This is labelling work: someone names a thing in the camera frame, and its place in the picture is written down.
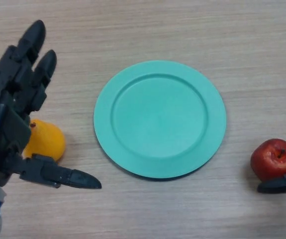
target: yellow orange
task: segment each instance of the yellow orange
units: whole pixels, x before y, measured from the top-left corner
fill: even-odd
[[[54,124],[39,119],[32,119],[30,123],[31,137],[22,155],[31,157],[32,154],[41,154],[58,161],[66,148],[65,137],[62,131]]]

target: apple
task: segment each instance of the apple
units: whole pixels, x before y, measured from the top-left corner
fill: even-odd
[[[261,181],[286,174],[286,141],[272,138],[262,143],[251,155],[251,168]]]

